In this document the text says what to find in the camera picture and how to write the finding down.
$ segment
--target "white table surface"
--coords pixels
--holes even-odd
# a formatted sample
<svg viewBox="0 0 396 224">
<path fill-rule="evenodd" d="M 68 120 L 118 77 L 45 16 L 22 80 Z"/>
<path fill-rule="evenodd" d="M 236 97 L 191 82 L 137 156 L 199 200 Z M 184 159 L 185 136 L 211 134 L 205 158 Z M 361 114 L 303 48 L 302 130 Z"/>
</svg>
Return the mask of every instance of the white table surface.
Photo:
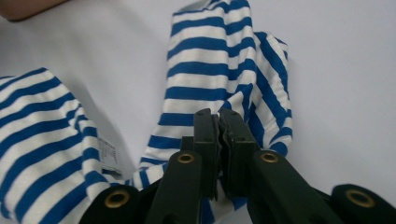
<svg viewBox="0 0 396 224">
<path fill-rule="evenodd" d="M 161 115 L 171 15 L 192 2 L 79 0 L 0 19 L 0 76 L 47 67 L 129 176 Z M 254 29 L 290 46 L 288 160 L 314 188 L 353 183 L 396 206 L 396 2 L 249 2 Z M 223 223 L 250 223 L 246 208 Z"/>
</svg>

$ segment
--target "blue stripe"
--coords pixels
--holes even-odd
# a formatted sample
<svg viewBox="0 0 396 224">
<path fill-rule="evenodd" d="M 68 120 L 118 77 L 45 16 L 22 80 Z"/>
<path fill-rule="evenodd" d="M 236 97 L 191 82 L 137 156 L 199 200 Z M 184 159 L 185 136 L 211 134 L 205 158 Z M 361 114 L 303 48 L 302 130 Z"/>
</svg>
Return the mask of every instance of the blue stripe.
<svg viewBox="0 0 396 224">
<path fill-rule="evenodd" d="M 80 130 L 79 124 L 80 124 L 82 121 L 85 121 L 85 120 L 88 120 L 87 117 L 85 117 L 85 115 L 79 115 L 78 117 L 76 117 L 76 120 L 74 121 L 74 122 L 75 122 L 74 128 L 75 128 L 76 130 Z"/>
<path fill-rule="evenodd" d="M 147 157 L 142 157 L 140 159 L 140 162 L 148 162 L 148 163 L 151 163 L 153 165 L 160 165 L 160 164 L 163 164 L 163 163 L 165 163 L 167 161 L 161 161 L 161 160 L 151 159 L 151 158 L 147 158 Z"/>
<path fill-rule="evenodd" d="M 171 87 L 166 90 L 165 99 L 217 101 L 231 96 L 225 89 L 203 89 L 193 87 Z"/>
<path fill-rule="evenodd" d="M 237 45 L 228 47 L 224 39 L 215 39 L 210 37 L 193 37 L 181 41 L 173 49 L 168 51 L 167 58 L 170 59 L 176 54 L 186 49 L 208 49 L 208 50 L 222 50 L 228 53 L 230 58 L 240 54 L 242 49 L 248 47 L 256 48 L 254 39 L 251 36 L 244 37 Z"/>
<path fill-rule="evenodd" d="M 242 206 L 244 206 L 248 199 L 247 198 L 232 198 L 231 201 L 233 202 L 233 209 L 236 211 Z"/>
<path fill-rule="evenodd" d="M 285 58 L 286 58 L 286 60 L 288 59 L 288 57 L 289 57 L 289 55 L 288 55 L 288 52 L 287 51 L 285 51 L 285 50 L 283 50 L 283 53 L 285 54 Z"/>
<path fill-rule="evenodd" d="M 0 77 L 0 80 L 1 79 L 7 79 L 7 78 L 14 78 L 14 77 Z"/>
<path fill-rule="evenodd" d="M 275 37 L 275 39 L 277 40 L 277 42 L 279 42 L 279 43 L 281 43 L 281 44 L 284 44 L 284 45 L 287 45 L 285 42 L 283 42 L 281 39 L 278 39 L 278 38 L 276 38 Z"/>
<path fill-rule="evenodd" d="M 165 171 L 166 171 L 166 168 L 168 168 L 168 162 L 166 162 L 166 163 L 163 164 L 163 172 L 164 172 L 164 173 L 165 173 Z"/>
<path fill-rule="evenodd" d="M 85 186 L 86 188 L 96 183 L 107 183 L 104 176 L 99 174 L 97 171 L 91 171 L 85 175 Z"/>
<path fill-rule="evenodd" d="M 0 128 L 2 128 L 3 126 L 7 125 L 8 123 L 10 123 L 14 120 L 23 119 L 23 118 L 29 116 L 30 114 L 38 112 L 38 111 L 57 110 L 60 107 L 62 107 L 65 102 L 72 101 L 72 100 L 75 100 L 75 98 L 74 98 L 73 94 L 69 92 L 66 95 L 64 95 L 54 101 L 51 101 L 51 102 L 29 104 L 26 107 L 24 107 L 22 110 L 20 110 L 19 112 L 10 114 L 10 115 L 5 116 L 2 119 L 0 119 Z"/>
<path fill-rule="evenodd" d="M 250 128 L 251 133 L 259 144 L 260 148 L 264 148 L 263 138 L 264 138 L 264 128 L 262 127 L 262 123 L 260 122 L 259 116 L 256 114 L 256 106 L 251 104 L 250 107 L 250 118 L 248 120 L 248 126 Z"/>
<path fill-rule="evenodd" d="M 290 110 L 290 109 L 288 109 L 288 117 L 289 117 L 289 118 L 292 118 L 292 117 L 293 117 L 293 115 L 291 114 L 291 110 Z"/>
<path fill-rule="evenodd" d="M 270 144 L 273 143 L 276 139 L 282 136 L 292 136 L 293 130 L 288 127 L 283 127 L 279 130 L 279 132 L 274 135 L 274 137 L 271 139 Z"/>
<path fill-rule="evenodd" d="M 216 76 L 227 76 L 229 73 L 228 64 L 226 63 L 200 63 L 200 62 L 187 62 L 178 63 L 173 68 L 169 69 L 168 77 L 174 76 L 179 73 L 196 74 Z"/>
<path fill-rule="evenodd" d="M 180 148 L 181 139 L 152 135 L 148 141 L 149 147 L 159 149 Z"/>
<path fill-rule="evenodd" d="M 250 104 L 250 95 L 251 92 L 253 91 L 253 84 L 248 84 L 248 85 L 238 85 L 236 87 L 236 92 L 235 94 L 237 94 L 239 91 L 242 92 L 244 99 L 242 100 L 242 107 L 244 108 L 244 122 L 248 121 L 248 117 L 249 117 L 249 104 Z"/>
<path fill-rule="evenodd" d="M 276 70 L 281 79 L 283 88 L 285 92 L 289 94 L 288 91 L 288 71 L 286 70 L 285 65 L 283 65 L 282 60 L 277 56 L 276 52 L 271 48 L 269 42 L 267 41 L 266 33 L 255 33 L 255 35 L 260 39 L 261 44 L 260 48 L 262 50 L 262 54 L 267 59 L 268 63 Z"/>
<path fill-rule="evenodd" d="M 208 223 L 214 223 L 215 222 L 215 216 L 213 216 L 212 209 L 210 208 L 210 203 L 207 198 L 202 199 L 202 220 L 201 223 L 203 224 L 208 224 Z"/>
<path fill-rule="evenodd" d="M 4 139 L 3 142 L 0 143 L 0 158 L 3 157 L 4 153 L 15 144 L 28 139 L 39 133 L 49 133 L 56 130 L 60 130 L 69 126 L 67 119 L 58 119 L 58 120 L 50 120 L 50 121 L 42 121 L 36 123 L 30 127 L 22 129 L 18 132 L 15 132 Z"/>
<path fill-rule="evenodd" d="M 232 109 L 230 101 L 224 102 L 224 104 L 220 108 Z"/>
<path fill-rule="evenodd" d="M 149 178 L 148 174 L 146 173 L 147 170 L 143 170 L 139 172 L 140 180 L 142 181 L 143 189 L 149 186 Z"/>
<path fill-rule="evenodd" d="M 22 221 L 24 215 L 37 200 L 42 193 L 44 193 L 51 186 L 56 185 L 58 182 L 66 179 L 74 172 L 81 169 L 81 158 L 76 158 L 72 161 L 68 161 L 56 170 L 41 176 L 35 183 L 33 183 L 28 190 L 23 193 L 23 196 L 19 200 L 16 208 L 15 215 L 19 222 Z"/>
<path fill-rule="evenodd" d="M 285 117 L 287 116 L 287 112 L 285 108 L 282 107 L 280 102 L 277 100 L 274 92 L 271 89 L 271 86 L 268 83 L 268 80 L 262 74 L 260 69 L 257 70 L 257 86 L 262 93 L 262 99 L 268 105 L 269 109 L 273 113 L 274 117 L 276 118 L 276 124 L 279 128 L 283 126 L 285 122 Z"/>
<path fill-rule="evenodd" d="M 10 218 L 9 212 L 8 212 L 8 210 L 6 209 L 6 205 L 5 205 L 5 202 L 4 202 L 4 201 L 1 202 L 0 212 L 1 212 L 1 215 L 2 215 L 3 217 L 5 217 L 5 218 Z"/>
<path fill-rule="evenodd" d="M 271 145 L 270 149 L 280 153 L 283 156 L 286 156 L 286 154 L 288 154 L 288 147 L 282 142 L 277 142 Z"/>
<path fill-rule="evenodd" d="M 41 219 L 40 224 L 60 223 L 79 203 L 87 196 L 84 183 L 77 186 L 57 202 L 49 212 Z"/>
<path fill-rule="evenodd" d="M 251 36 L 244 37 L 239 44 L 231 48 L 228 48 L 228 56 L 230 58 L 236 57 L 241 53 L 241 50 L 247 49 L 249 47 L 256 49 L 256 43 L 254 42 L 254 39 Z"/>
<path fill-rule="evenodd" d="M 88 147 L 82 152 L 82 156 L 84 161 L 87 160 L 97 160 L 99 161 L 99 151 L 94 147 Z"/>
<path fill-rule="evenodd" d="M 47 71 L 46 68 L 40 68 L 40 69 L 37 69 L 37 70 L 35 70 L 35 71 L 26 73 L 26 74 L 23 75 L 23 76 L 12 78 L 10 81 L 8 81 L 8 82 L 6 82 L 6 83 L 4 83 L 4 84 L 2 84 L 2 85 L 0 86 L 0 91 L 2 91 L 3 89 L 5 89 L 6 87 L 8 87 L 9 85 L 11 85 L 11 84 L 13 84 L 13 83 L 15 83 L 15 82 L 17 82 L 17 81 L 19 81 L 19 80 L 21 80 L 21 79 L 24 79 L 24 78 L 27 78 L 27 77 L 31 77 L 31 76 L 34 76 L 34 75 L 43 73 L 43 72 L 45 72 L 45 71 Z"/>
<path fill-rule="evenodd" d="M 84 129 L 83 134 L 85 136 L 96 136 L 96 129 L 87 127 Z M 82 134 L 77 133 L 76 135 L 65 138 L 64 140 L 58 142 L 48 143 L 42 147 L 39 147 L 21 157 L 19 157 L 12 167 L 8 170 L 3 183 L 0 187 L 0 201 L 3 201 L 6 193 L 11 188 L 14 180 L 18 177 L 18 175 L 27 167 L 43 161 L 48 156 L 69 149 L 70 147 L 79 144 L 82 141 Z"/>
<path fill-rule="evenodd" d="M 211 7 L 216 2 L 218 2 L 218 1 L 212 1 L 208 7 Z M 193 14 L 193 13 L 205 13 L 207 11 L 213 11 L 217 8 L 222 8 L 224 10 L 224 13 L 229 13 L 231 10 L 237 10 L 242 7 L 248 7 L 248 2 L 247 1 L 232 1 L 230 5 L 225 2 L 221 2 L 221 3 L 217 4 L 215 7 L 213 7 L 212 9 L 209 9 L 206 7 L 206 8 L 198 9 L 198 10 L 195 9 L 195 10 L 180 11 L 180 12 L 174 13 L 174 16 L 179 16 L 179 15 L 183 15 L 183 14 Z"/>
<path fill-rule="evenodd" d="M 59 81 L 58 78 L 54 77 L 50 80 L 40 82 L 26 88 L 17 89 L 14 92 L 12 92 L 5 101 L 0 103 L 0 108 L 6 108 L 12 105 L 16 100 L 18 100 L 22 96 L 36 95 L 51 90 L 53 88 L 56 88 L 59 85 L 61 85 L 61 82 Z"/>
<path fill-rule="evenodd" d="M 193 114 L 177 114 L 177 113 L 163 113 L 160 118 L 159 125 L 166 126 L 193 126 Z"/>
<path fill-rule="evenodd" d="M 185 39 L 178 43 L 173 49 L 168 51 L 167 59 L 169 60 L 182 50 L 186 49 L 210 49 L 227 51 L 227 42 L 224 39 L 215 39 L 205 36 Z"/>
<path fill-rule="evenodd" d="M 229 80 L 237 80 L 238 77 L 244 71 L 256 72 L 257 66 L 251 59 L 245 59 L 244 62 L 238 64 L 238 68 L 229 69 L 226 63 L 199 63 L 199 62 L 188 62 L 178 63 L 173 68 L 169 69 L 168 77 L 172 77 L 176 74 L 187 73 L 195 75 L 207 75 L 207 76 L 227 76 Z"/>
<path fill-rule="evenodd" d="M 209 17 L 196 21 L 181 21 L 173 25 L 171 36 L 176 35 L 186 28 L 201 26 L 224 28 L 226 35 L 232 35 L 241 31 L 245 26 L 251 26 L 251 18 L 245 17 L 241 21 L 236 21 L 227 25 L 224 23 L 224 18 L 222 17 Z"/>
</svg>

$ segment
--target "clothing label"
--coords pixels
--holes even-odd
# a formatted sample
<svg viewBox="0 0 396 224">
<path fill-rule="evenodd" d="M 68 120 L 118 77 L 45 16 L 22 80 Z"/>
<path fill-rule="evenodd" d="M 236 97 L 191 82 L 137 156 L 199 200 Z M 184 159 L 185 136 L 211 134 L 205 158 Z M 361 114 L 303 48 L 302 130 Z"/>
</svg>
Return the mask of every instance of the clothing label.
<svg viewBox="0 0 396 224">
<path fill-rule="evenodd" d="M 103 137 L 98 137 L 98 142 L 100 162 L 103 164 L 103 168 L 120 175 L 120 161 L 116 148 Z"/>
</svg>

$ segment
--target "cloth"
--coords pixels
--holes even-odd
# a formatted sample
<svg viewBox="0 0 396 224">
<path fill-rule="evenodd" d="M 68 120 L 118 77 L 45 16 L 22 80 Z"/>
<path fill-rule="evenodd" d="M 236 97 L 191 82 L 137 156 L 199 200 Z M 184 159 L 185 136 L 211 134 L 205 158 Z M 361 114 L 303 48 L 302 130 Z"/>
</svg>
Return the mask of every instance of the cloth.
<svg viewBox="0 0 396 224">
<path fill-rule="evenodd" d="M 94 198 L 118 184 L 142 189 L 163 176 L 192 115 L 227 107 L 240 113 L 261 148 L 286 155 L 291 141 L 287 46 L 254 33 L 244 0 L 204 1 L 173 16 L 163 114 L 132 179 L 99 162 L 96 128 L 80 102 L 45 68 L 0 78 L 0 208 L 20 223 L 77 223 Z M 203 223 L 244 201 L 219 186 L 203 201 Z"/>
</svg>

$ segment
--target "striped shirt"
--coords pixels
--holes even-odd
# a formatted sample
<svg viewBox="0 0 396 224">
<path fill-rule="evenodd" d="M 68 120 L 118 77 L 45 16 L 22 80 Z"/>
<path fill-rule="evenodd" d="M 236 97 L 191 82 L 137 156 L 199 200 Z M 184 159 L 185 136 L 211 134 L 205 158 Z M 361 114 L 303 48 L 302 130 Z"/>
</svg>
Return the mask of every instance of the striped shirt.
<svg viewBox="0 0 396 224">
<path fill-rule="evenodd" d="M 0 78 L 0 208 L 20 223 L 77 223 L 94 198 L 117 184 L 143 189 L 163 176 L 193 114 L 230 108 L 261 148 L 286 155 L 291 142 L 287 45 L 253 31 L 245 0 L 204 1 L 175 13 L 163 113 L 132 179 L 119 181 L 99 161 L 95 125 L 45 68 Z M 239 208 L 219 186 L 203 201 L 203 223 Z"/>
</svg>

